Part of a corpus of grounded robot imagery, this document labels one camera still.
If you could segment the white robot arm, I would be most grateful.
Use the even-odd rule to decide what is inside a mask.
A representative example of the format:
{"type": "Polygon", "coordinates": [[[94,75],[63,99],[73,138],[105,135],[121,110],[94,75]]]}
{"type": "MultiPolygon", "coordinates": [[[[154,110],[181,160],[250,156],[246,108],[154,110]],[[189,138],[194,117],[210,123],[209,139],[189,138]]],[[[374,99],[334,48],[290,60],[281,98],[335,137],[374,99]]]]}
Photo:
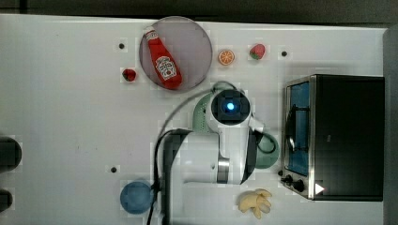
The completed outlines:
{"type": "Polygon", "coordinates": [[[162,144],[162,225],[183,212],[186,183],[241,185],[253,173],[256,136],[264,124],[252,114],[251,102],[237,89],[215,92],[205,113],[209,133],[173,129],[162,144]]]}

